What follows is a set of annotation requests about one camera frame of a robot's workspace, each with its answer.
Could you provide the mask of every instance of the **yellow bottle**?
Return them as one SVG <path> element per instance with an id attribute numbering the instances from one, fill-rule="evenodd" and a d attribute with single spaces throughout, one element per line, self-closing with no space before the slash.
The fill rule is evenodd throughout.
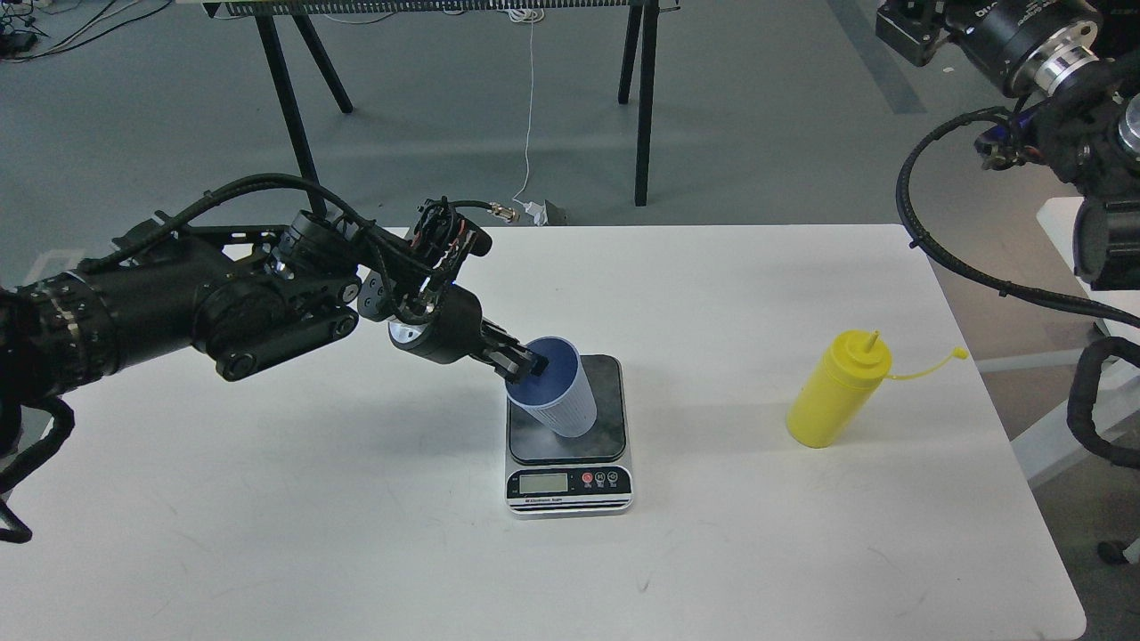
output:
<path id="1" fill-rule="evenodd" d="M 788 411 L 788 431 L 808 447 L 831 445 L 889 371 L 890 349 L 879 332 L 839 334 Z"/>

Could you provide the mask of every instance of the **bottle cap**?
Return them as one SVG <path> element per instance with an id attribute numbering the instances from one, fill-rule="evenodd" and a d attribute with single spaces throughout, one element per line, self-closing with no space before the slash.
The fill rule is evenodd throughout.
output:
<path id="1" fill-rule="evenodd" d="M 890 348 L 879 332 L 848 330 L 839 334 L 825 358 L 828 373 L 855 389 L 874 389 L 890 371 Z"/>

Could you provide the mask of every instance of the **blue cup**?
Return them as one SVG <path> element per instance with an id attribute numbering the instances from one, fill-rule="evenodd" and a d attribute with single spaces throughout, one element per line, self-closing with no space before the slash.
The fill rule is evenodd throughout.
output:
<path id="1" fill-rule="evenodd" d="M 507 398 L 559 436 L 577 438 L 588 432 L 597 421 L 597 404 L 578 350 L 559 336 L 535 339 L 527 349 L 549 363 L 538 376 L 507 383 Z"/>

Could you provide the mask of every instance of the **kitchen scale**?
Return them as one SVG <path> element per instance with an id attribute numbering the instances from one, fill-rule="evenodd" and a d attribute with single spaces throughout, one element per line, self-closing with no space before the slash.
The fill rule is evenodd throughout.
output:
<path id="1" fill-rule="evenodd" d="M 506 504 L 521 518 L 614 514 L 633 502 L 621 365 L 605 355 L 581 365 L 597 420 L 580 437 L 559 436 L 507 400 Z"/>

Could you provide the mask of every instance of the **table leg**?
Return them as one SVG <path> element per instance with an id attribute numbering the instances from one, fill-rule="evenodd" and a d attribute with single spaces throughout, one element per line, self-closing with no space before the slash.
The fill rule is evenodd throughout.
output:
<path id="1" fill-rule="evenodd" d="M 637 57 L 637 34 L 641 32 L 642 7 L 629 7 L 626 23 L 626 51 L 621 56 L 621 81 L 618 84 L 618 104 L 629 104 L 629 86 L 634 80 L 634 58 Z"/>
<path id="2" fill-rule="evenodd" d="M 293 82 L 288 78 L 288 67 L 285 66 L 285 55 L 282 52 L 282 43 L 277 38 L 277 27 L 274 25 L 272 16 L 255 16 L 258 33 L 261 34 L 261 46 L 266 50 L 266 60 L 269 63 L 269 73 L 274 76 L 274 88 L 277 90 L 277 102 L 282 106 L 282 115 L 285 116 L 285 128 L 288 130 L 290 141 L 293 144 L 293 154 L 296 156 L 296 164 L 301 170 L 301 177 L 317 181 L 317 167 L 312 162 L 312 152 L 309 149 L 309 139 L 304 135 L 304 123 L 301 122 L 301 109 L 296 105 L 296 96 L 293 94 Z M 312 212 L 325 216 L 325 201 L 316 194 L 309 194 L 309 204 Z"/>
<path id="3" fill-rule="evenodd" d="M 352 100 L 349 99 L 348 92 L 344 91 L 341 78 L 336 75 L 333 62 L 328 59 L 328 52 L 325 51 L 325 46 L 320 42 L 320 36 L 317 35 L 317 30 L 312 26 L 312 21 L 309 16 L 301 15 L 293 16 L 293 22 L 296 23 L 296 29 L 301 32 L 301 38 L 304 39 L 306 46 L 309 47 L 309 52 L 312 54 L 312 59 L 316 60 L 317 68 L 320 70 L 320 75 L 325 76 L 328 90 L 333 92 L 333 98 L 336 98 L 336 106 L 341 108 L 341 113 L 352 113 Z"/>
<path id="4" fill-rule="evenodd" d="M 653 125 L 653 74 L 657 67 L 657 18 L 661 14 L 658 0 L 645 6 L 642 24 L 642 68 L 640 104 L 637 105 L 637 176 L 634 205 L 644 206 L 649 195 L 649 140 Z"/>

